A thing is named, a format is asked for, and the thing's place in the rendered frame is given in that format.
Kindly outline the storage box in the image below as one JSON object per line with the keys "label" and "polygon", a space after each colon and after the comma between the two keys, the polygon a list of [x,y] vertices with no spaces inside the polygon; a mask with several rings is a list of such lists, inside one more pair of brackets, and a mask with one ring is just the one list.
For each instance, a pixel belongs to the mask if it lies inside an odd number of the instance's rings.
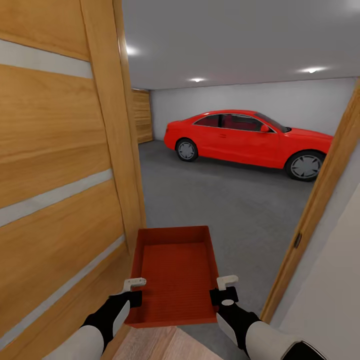
{"label": "storage box", "polygon": [[124,321],[130,327],[153,328],[217,323],[219,306],[210,290],[219,278],[207,225],[139,229],[131,279],[144,278],[142,305]]}

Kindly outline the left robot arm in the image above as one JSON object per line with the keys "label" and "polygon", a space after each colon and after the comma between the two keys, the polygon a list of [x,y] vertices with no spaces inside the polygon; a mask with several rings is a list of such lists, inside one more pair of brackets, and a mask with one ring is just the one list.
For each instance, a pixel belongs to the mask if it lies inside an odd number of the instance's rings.
{"label": "left robot arm", "polygon": [[41,360],[100,360],[130,309],[142,306],[142,291],[132,291],[132,288],[146,284],[143,277],[125,279],[124,293],[110,295],[95,314],[87,317],[81,328]]}

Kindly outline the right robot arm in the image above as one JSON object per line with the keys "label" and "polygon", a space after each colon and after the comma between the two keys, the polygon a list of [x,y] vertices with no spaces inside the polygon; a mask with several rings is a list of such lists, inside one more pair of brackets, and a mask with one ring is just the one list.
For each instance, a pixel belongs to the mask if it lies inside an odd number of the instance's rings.
{"label": "right robot arm", "polygon": [[218,288],[210,290],[217,322],[224,333],[247,354],[249,360],[329,360],[318,348],[305,339],[282,332],[259,319],[236,303],[239,302],[235,286],[236,275],[218,277]]}

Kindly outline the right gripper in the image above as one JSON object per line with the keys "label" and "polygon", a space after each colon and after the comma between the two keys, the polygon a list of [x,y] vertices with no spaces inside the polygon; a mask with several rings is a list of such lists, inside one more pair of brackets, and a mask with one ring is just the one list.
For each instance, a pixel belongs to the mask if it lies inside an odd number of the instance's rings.
{"label": "right gripper", "polygon": [[213,290],[210,290],[209,293],[213,306],[218,306],[220,297],[224,295],[230,296],[232,300],[234,300],[234,302],[236,303],[239,302],[235,286],[227,287],[226,290],[219,290],[218,288],[215,288]]}

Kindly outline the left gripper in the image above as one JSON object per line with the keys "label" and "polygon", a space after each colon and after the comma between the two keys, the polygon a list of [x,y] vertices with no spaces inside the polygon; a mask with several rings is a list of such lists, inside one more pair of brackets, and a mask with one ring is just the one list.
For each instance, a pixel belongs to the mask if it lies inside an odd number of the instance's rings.
{"label": "left gripper", "polygon": [[142,306],[142,291],[129,291],[126,292],[127,295],[129,295],[130,299],[131,299],[131,305],[130,308],[136,308],[136,307],[141,307]]}

